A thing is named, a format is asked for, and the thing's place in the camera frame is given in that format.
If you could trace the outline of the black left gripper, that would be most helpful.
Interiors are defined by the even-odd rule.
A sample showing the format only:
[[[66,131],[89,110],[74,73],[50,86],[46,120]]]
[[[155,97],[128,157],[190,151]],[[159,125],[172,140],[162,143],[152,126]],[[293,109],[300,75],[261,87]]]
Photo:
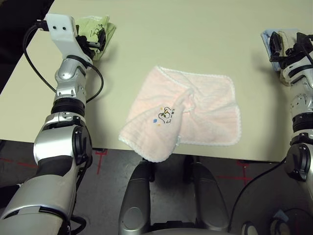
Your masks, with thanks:
[[[76,41],[78,42],[80,48],[82,49],[83,53],[87,55],[89,58],[93,58],[96,55],[96,50],[102,52],[105,45],[106,45],[106,32],[105,29],[102,28],[99,30],[97,36],[97,42],[91,42],[87,40],[86,36],[79,36],[79,25],[75,25],[76,28]]]

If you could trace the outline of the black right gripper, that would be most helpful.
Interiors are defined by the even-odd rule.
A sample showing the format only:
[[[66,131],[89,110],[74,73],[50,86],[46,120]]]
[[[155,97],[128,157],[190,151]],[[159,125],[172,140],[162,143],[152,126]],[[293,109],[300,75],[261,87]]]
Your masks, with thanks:
[[[313,51],[312,40],[307,40],[307,35],[301,32],[296,34],[296,43],[293,47],[284,48],[281,36],[277,32],[272,32],[269,40],[270,62],[277,66],[277,70],[283,70],[287,66],[303,59],[307,52]]]

